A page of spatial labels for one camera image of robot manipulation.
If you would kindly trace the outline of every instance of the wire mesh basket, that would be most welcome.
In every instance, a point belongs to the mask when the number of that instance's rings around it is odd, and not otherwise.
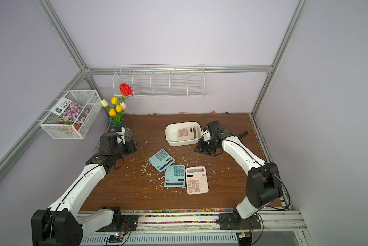
[[[78,118],[83,111],[89,110],[80,128],[75,128],[77,119],[70,124],[60,124],[59,116],[52,112],[49,112],[39,125],[54,139],[84,139],[102,108],[101,98],[94,90],[69,90],[64,97],[84,107]]]
[[[134,96],[204,96],[204,67],[125,68],[115,67],[113,91],[121,96],[119,86],[126,83]]]

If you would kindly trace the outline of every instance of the wall-mounted basket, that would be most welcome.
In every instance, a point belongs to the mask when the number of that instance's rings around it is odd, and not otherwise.
[[[134,96],[187,97],[205,95],[204,67],[124,67],[115,66],[113,91],[121,96],[119,86],[126,83],[134,90]]]
[[[76,130],[74,122],[60,124],[59,116],[52,112],[49,112],[39,125],[54,139],[84,139],[102,108],[101,98],[94,90],[69,90],[64,97],[84,107],[79,115],[83,111],[89,111],[80,128]]]

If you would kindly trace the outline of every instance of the blue calculator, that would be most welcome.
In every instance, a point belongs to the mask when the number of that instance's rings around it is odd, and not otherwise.
[[[172,165],[175,162],[175,159],[171,157],[164,149],[158,151],[155,155],[150,157],[150,163],[158,170],[158,172],[162,172],[169,165]]]
[[[165,170],[164,187],[185,187],[185,166],[168,166]]]

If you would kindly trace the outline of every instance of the wooden table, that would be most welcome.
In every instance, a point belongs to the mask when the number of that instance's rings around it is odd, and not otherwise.
[[[196,121],[203,129],[207,123],[219,120],[224,130],[236,135],[248,131],[242,143],[264,159],[248,114],[200,115],[125,115],[125,126],[139,141],[137,152],[125,158],[118,170],[110,170],[84,202],[81,211],[94,211],[102,206],[118,206],[122,210],[210,209],[233,208],[246,196],[246,174],[226,152],[212,157],[194,152],[196,145],[170,146],[165,140],[169,124]],[[209,192],[188,195],[186,188],[165,188],[164,172],[159,173],[148,159],[165,149],[176,165],[205,166]],[[122,165],[118,160],[116,166]],[[279,200],[271,204],[281,207]]]

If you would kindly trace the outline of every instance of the white robotic arm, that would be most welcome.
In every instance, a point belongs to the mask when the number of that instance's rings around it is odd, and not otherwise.
[[[115,167],[116,161],[137,150],[137,143],[132,139],[125,140],[121,133],[117,133],[119,137],[116,133],[103,134],[98,154],[87,161],[73,184],[48,209],[35,212],[31,218],[33,246],[79,245],[83,238],[105,226],[122,226],[118,207],[105,207],[86,217],[77,217],[86,198]]]
[[[247,174],[246,197],[239,203],[236,224],[243,224],[263,206],[282,196],[278,168],[257,157],[230,130],[224,131],[218,121],[207,124],[204,139],[199,139],[195,151],[211,156],[219,155],[217,149],[228,152]]]

